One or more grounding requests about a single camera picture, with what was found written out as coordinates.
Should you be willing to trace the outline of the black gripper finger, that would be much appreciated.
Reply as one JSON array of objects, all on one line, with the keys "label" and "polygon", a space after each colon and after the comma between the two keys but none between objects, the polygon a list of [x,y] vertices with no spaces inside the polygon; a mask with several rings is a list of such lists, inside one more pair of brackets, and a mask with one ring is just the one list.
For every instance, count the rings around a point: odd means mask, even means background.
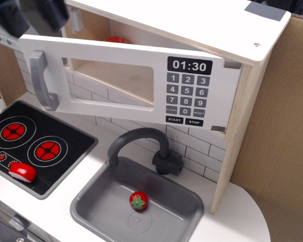
[{"label": "black gripper finger", "polygon": [[0,25],[16,38],[30,27],[15,0],[0,1]]},{"label": "black gripper finger", "polygon": [[69,20],[69,13],[63,0],[37,1],[36,6],[54,33],[61,30]]}]

